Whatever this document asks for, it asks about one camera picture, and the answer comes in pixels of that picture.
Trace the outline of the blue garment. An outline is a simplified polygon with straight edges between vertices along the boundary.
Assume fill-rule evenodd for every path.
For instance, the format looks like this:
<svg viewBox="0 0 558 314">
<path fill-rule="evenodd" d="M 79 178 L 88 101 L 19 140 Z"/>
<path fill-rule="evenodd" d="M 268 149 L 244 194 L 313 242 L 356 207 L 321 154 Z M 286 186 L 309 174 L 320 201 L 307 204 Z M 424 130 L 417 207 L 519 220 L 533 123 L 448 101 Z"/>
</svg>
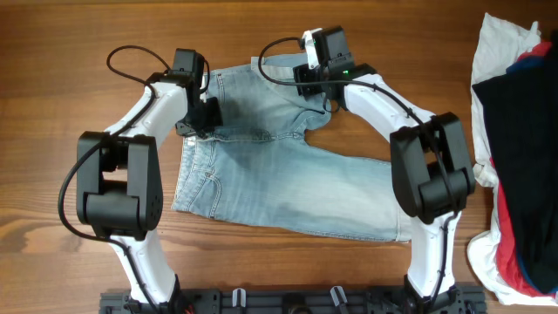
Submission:
<svg viewBox="0 0 558 314">
<path fill-rule="evenodd" d="M 544 64 L 544 57 L 543 56 L 527 56 L 524 58 L 519 58 L 515 63 L 510 65 L 506 69 L 506 74 L 522 71 L 525 69 L 531 69 L 535 67 L 540 67 Z"/>
</svg>

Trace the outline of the white cloth garment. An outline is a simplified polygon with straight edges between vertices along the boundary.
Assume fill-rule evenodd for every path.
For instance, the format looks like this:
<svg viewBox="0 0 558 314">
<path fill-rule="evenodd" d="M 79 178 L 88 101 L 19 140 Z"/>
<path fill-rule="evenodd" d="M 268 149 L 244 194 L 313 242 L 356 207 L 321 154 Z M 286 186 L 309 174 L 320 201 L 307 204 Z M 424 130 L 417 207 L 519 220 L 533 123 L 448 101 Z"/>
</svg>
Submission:
<svg viewBox="0 0 558 314">
<path fill-rule="evenodd" d="M 526 51 L 531 51 L 543 42 L 538 23 L 533 22 L 529 30 L 506 20 L 486 14 L 480 29 L 479 42 L 473 58 L 471 83 L 503 75 L 506 69 Z M 497 213 L 497 189 L 499 178 L 493 166 L 489 148 L 483 105 L 475 92 L 471 92 L 472 136 L 475 164 L 474 178 L 483 188 L 493 191 L 493 210 L 488 231 L 475 236 L 467 246 L 467 259 L 473 273 L 489 291 L 495 294 L 504 305 L 557 305 L 557 294 L 552 292 L 545 297 L 528 297 L 511 288 L 501 277 L 496 266 L 496 251 L 500 243 L 500 227 Z"/>
</svg>

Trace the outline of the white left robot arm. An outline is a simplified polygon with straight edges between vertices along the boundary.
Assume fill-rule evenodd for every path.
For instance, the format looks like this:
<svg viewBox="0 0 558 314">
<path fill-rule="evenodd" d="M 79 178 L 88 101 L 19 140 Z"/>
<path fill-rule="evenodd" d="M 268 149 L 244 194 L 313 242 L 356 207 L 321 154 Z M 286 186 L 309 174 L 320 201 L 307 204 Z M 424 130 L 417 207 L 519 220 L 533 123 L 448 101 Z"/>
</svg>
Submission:
<svg viewBox="0 0 558 314">
<path fill-rule="evenodd" d="M 156 72 L 136 104 L 103 132 L 78 139 L 77 216 L 92 227 L 92 240 L 109 244 L 131 289 L 123 310 L 177 313 L 184 308 L 179 279 L 167 263 L 157 226 L 163 209 L 158 150 L 171 131 L 203 135 L 221 123 L 207 98 L 206 73 Z"/>
</svg>

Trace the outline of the black garment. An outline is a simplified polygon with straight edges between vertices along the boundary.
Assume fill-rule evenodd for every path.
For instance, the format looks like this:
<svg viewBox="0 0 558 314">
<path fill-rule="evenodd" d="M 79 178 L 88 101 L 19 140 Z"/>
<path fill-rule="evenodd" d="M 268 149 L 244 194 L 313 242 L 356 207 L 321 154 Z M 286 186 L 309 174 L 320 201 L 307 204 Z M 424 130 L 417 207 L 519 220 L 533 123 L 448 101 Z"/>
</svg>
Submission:
<svg viewBox="0 0 558 314">
<path fill-rule="evenodd" d="M 523 274 L 557 291 L 557 36 L 540 67 L 473 85 Z"/>
</svg>

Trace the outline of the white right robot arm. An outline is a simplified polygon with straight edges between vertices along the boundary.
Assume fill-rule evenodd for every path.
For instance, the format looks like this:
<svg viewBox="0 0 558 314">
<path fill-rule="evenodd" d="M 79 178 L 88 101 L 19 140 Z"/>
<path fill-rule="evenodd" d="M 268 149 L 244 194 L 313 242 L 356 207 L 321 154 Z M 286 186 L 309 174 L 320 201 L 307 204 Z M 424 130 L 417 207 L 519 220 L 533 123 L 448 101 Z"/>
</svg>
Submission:
<svg viewBox="0 0 558 314">
<path fill-rule="evenodd" d="M 333 73 L 299 65 L 294 80 L 301 95 L 324 93 L 389 142 L 393 191 L 412 219 L 406 280 L 417 299 L 434 304 L 455 285 L 455 229 L 474 191 L 461 121 L 454 113 L 436 115 L 415 106 L 367 64 Z"/>
</svg>

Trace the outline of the light blue denim shorts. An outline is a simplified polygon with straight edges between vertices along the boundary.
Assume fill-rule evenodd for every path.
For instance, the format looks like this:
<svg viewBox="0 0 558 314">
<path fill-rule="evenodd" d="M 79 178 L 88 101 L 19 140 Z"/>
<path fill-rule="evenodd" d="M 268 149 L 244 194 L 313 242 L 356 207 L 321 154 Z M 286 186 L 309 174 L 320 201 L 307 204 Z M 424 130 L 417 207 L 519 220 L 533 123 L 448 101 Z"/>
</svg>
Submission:
<svg viewBox="0 0 558 314">
<path fill-rule="evenodd" d="M 407 242 L 411 220 L 393 193 L 386 161 L 313 147 L 305 134 L 330 121 L 320 95 L 300 96 L 303 54 L 252 58 L 211 72 L 208 96 L 223 123 L 183 141 L 173 209 L 314 236 Z"/>
</svg>

